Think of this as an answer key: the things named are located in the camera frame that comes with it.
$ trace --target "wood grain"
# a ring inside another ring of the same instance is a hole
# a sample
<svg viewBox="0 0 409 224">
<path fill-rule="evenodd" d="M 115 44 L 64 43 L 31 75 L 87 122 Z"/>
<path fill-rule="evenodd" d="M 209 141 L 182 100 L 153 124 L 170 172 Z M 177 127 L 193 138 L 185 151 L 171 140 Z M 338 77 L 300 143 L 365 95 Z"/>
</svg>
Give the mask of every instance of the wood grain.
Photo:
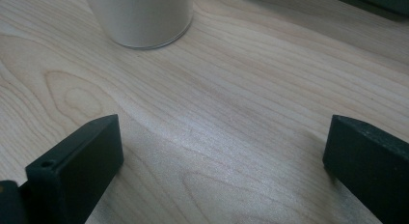
<svg viewBox="0 0 409 224">
<path fill-rule="evenodd" d="M 87 223 L 379 223 L 321 162 L 331 116 L 409 141 L 409 22 L 337 0 L 194 0 L 138 51 L 85 0 L 0 0 L 0 180 L 117 113 L 125 165 Z"/>
</svg>

